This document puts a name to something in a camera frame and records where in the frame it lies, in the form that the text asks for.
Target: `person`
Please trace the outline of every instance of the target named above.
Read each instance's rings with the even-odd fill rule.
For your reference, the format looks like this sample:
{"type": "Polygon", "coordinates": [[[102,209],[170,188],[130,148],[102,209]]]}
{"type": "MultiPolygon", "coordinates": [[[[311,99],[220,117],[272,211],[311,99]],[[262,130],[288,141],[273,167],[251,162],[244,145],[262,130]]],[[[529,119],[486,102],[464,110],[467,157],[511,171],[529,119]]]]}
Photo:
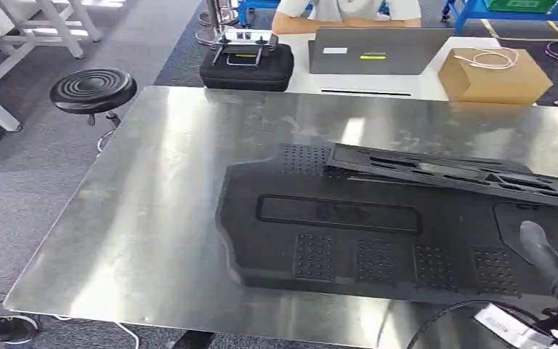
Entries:
{"type": "Polygon", "coordinates": [[[387,0],[390,16],[379,13],[384,0],[281,0],[272,21],[276,34],[314,33],[318,27],[420,27],[418,0],[387,0]],[[309,3],[309,18],[301,17],[309,3]]]}
{"type": "Polygon", "coordinates": [[[5,344],[30,342],[38,332],[37,323],[27,316],[0,316],[0,340],[5,344]]]}

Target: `stainless steel table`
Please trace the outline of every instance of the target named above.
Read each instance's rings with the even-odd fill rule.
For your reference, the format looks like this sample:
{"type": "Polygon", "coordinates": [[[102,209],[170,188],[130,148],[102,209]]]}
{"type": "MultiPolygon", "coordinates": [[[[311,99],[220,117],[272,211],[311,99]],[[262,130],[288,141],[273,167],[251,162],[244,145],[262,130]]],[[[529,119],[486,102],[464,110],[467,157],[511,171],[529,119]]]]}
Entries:
{"type": "MultiPolygon", "coordinates": [[[[404,348],[433,305],[240,286],[214,222],[228,164],[274,143],[509,159],[558,176],[558,108],[148,87],[6,307],[133,324],[404,348]]],[[[441,320],[422,348],[503,348],[441,320]]]]}

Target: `black plastic panel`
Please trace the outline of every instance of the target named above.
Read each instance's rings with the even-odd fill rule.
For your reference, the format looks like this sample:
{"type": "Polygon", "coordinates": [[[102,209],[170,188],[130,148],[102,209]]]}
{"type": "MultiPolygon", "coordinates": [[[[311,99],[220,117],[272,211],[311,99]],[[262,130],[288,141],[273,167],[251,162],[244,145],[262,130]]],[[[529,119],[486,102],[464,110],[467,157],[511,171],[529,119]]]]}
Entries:
{"type": "MultiPolygon", "coordinates": [[[[229,167],[219,200],[230,267],[244,284],[422,302],[556,304],[515,241],[530,219],[558,248],[557,206],[325,167],[330,148],[276,151],[229,167]]],[[[484,161],[500,172],[525,170],[461,159],[484,161]]]]}
{"type": "Polygon", "coordinates": [[[558,178],[466,161],[335,145],[327,165],[403,180],[558,206],[558,178]]]}

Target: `laptop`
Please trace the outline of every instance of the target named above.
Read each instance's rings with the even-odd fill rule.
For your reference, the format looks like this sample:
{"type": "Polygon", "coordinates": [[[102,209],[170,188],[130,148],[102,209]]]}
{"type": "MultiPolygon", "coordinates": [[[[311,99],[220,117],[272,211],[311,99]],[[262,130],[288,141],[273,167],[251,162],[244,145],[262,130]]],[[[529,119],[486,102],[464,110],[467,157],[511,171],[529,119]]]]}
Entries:
{"type": "Polygon", "coordinates": [[[447,28],[319,28],[311,74],[419,75],[452,35],[447,28]]]}

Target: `green crate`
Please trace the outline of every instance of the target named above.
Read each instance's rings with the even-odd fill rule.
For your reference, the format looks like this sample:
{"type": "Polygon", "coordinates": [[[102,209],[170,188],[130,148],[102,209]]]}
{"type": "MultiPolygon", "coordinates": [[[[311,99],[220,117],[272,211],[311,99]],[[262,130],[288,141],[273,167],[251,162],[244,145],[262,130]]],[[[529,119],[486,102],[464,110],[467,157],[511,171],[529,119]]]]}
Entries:
{"type": "Polygon", "coordinates": [[[490,11],[546,13],[557,0],[485,0],[490,11]]]}

